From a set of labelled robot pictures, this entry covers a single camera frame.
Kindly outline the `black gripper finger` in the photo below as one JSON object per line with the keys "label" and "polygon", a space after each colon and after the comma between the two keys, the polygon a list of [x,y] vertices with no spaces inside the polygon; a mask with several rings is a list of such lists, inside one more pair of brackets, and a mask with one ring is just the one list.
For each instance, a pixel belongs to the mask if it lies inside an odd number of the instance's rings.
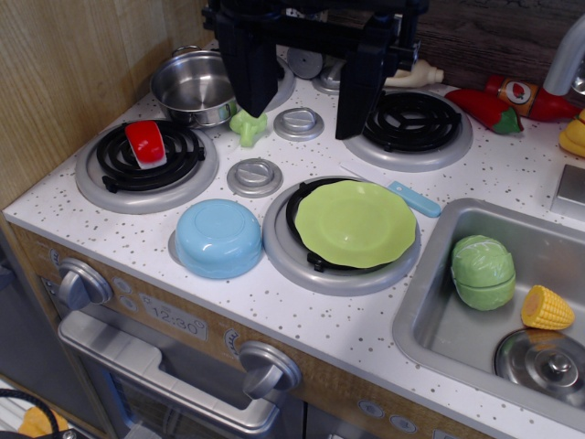
{"label": "black gripper finger", "polygon": [[338,101],[337,139],[362,134],[386,77],[398,69],[399,53],[394,47],[397,37],[394,16],[375,14],[363,27],[356,48],[346,54]]}
{"label": "black gripper finger", "polygon": [[262,22],[224,12],[216,15],[216,36],[237,103],[259,117],[278,91],[275,44],[264,34]]}

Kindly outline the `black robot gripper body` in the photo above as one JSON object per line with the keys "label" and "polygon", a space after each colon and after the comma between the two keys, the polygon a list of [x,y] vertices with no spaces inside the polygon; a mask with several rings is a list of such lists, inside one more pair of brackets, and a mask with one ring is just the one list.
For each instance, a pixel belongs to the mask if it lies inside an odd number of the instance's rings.
{"label": "black robot gripper body", "polygon": [[417,61],[418,19],[429,9],[428,1],[209,1],[203,8],[204,27],[216,36],[216,15],[263,23],[264,34],[277,45],[299,48],[346,60],[356,48],[363,27],[375,14],[397,20],[398,70]]}

